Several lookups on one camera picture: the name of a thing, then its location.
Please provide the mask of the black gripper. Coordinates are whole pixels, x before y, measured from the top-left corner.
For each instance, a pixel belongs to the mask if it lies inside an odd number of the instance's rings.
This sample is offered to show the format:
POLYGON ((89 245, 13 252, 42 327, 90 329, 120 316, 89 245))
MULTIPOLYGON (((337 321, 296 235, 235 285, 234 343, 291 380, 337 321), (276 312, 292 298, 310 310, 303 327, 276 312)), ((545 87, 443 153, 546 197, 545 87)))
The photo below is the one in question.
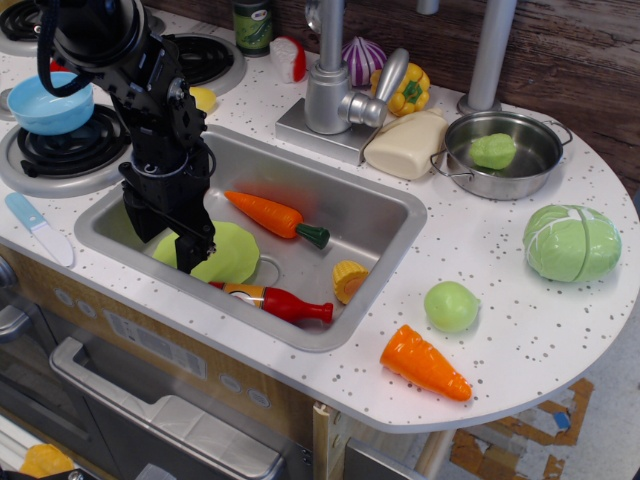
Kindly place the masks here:
POLYGON ((208 146, 198 144, 175 159, 176 165, 160 167, 132 157, 119 172, 135 233, 143 242, 166 228, 180 234, 174 241, 177 269, 189 274, 216 252, 215 228, 203 204, 215 156, 208 146))

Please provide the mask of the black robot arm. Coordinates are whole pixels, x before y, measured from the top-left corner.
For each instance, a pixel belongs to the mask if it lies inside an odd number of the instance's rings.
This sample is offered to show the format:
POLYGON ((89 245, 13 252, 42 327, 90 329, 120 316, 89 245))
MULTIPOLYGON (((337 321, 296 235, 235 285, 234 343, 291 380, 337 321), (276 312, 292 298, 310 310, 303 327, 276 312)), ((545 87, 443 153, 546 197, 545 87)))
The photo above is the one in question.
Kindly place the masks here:
POLYGON ((129 132, 132 155, 120 165, 123 201, 138 237, 169 228, 185 273, 214 253, 215 228, 203 200, 216 167, 203 139, 178 49, 154 33, 138 1, 40 1, 37 68, 45 89, 67 97, 103 89, 129 132))

